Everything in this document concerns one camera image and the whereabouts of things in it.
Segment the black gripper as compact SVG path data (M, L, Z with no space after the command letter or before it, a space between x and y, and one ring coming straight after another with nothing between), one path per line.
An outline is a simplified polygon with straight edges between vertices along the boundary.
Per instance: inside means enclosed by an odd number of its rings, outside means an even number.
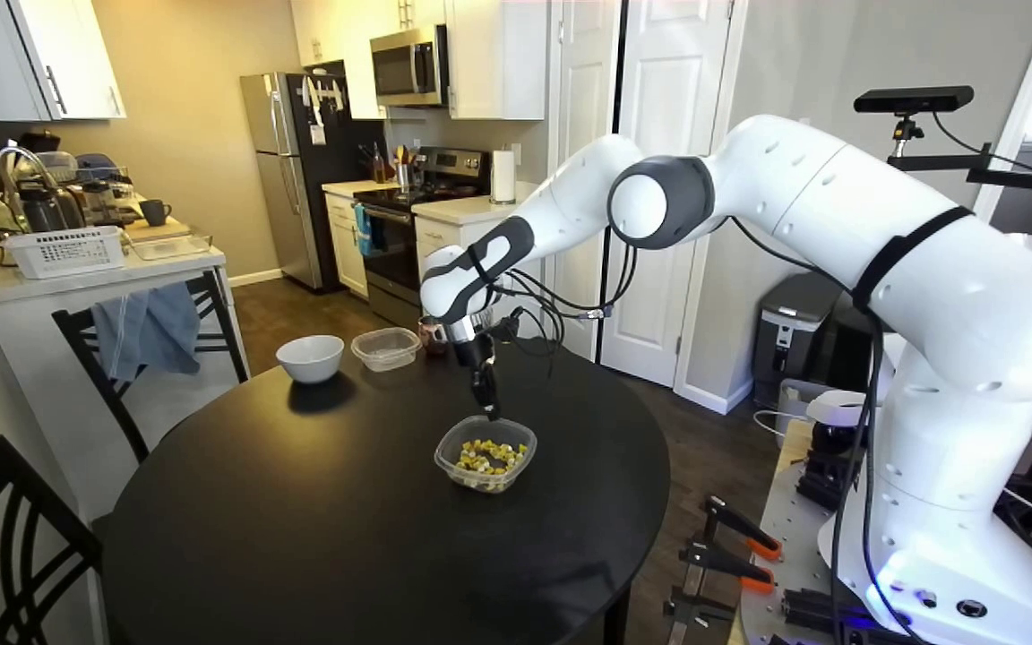
M447 330L447 348L462 368L470 368L474 401L486 418L496 418L496 380L493 380L493 348L520 338L520 322L496 304L483 304L456 320Z

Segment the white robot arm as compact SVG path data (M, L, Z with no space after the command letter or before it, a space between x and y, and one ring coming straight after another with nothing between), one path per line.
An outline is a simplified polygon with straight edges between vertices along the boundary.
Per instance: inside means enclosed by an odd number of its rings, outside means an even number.
M826 575L929 645L1032 645L1032 544L996 500L1032 442L1032 243L814 125L752 115L705 159L579 147L516 217L430 258L419 303L456 344L496 275L597 229L664 251L739 220L904 341L869 449L820 524Z

